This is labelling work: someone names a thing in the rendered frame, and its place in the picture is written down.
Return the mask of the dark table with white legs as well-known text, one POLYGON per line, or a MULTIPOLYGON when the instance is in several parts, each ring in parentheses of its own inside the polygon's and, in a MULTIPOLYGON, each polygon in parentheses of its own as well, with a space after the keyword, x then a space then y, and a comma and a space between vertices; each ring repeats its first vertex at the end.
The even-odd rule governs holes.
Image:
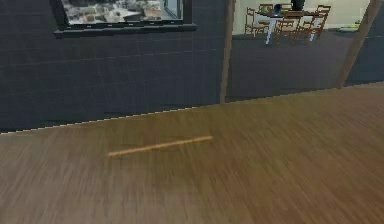
MULTIPOLYGON (((258 15, 265 16, 265 17, 269 18, 267 37, 266 37, 266 42, 265 42, 266 45, 268 45, 270 40, 271 40, 272 33, 274 33, 274 27, 275 27, 276 22, 283 18, 283 14, 285 12, 281 11, 281 13, 278 16, 275 16, 273 14, 273 10, 269 11, 269 12, 258 12, 258 15)), ((304 12, 304 16, 301 19, 300 25, 302 25, 304 21, 310 21, 314 14, 319 14, 317 12, 309 12, 309 11, 303 11, 303 12, 304 12)))

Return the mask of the orange wooden stick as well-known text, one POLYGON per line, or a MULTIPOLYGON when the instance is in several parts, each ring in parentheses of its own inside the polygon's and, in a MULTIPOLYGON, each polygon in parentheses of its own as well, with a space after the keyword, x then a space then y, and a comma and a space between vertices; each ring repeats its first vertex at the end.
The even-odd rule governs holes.
POLYGON ((214 138, 213 136, 201 136, 201 137, 196 137, 196 138, 192 138, 192 139, 178 140, 178 141, 173 141, 173 142, 160 143, 160 144, 155 144, 155 145, 149 145, 149 146, 120 150, 120 151, 108 152, 107 156, 115 157, 115 156, 125 155, 125 154, 129 154, 129 153, 149 151, 149 150, 160 149, 160 148, 165 148, 165 147, 172 147, 172 146, 178 146, 178 145, 183 145, 183 144, 207 141, 207 140, 212 140, 213 138, 214 138))

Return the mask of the black framed window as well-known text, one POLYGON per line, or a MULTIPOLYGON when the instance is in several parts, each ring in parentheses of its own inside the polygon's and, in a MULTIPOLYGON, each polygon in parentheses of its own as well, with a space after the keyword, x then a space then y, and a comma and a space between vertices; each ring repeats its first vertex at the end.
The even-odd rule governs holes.
POLYGON ((192 0, 49 0, 57 39, 191 32, 192 0))

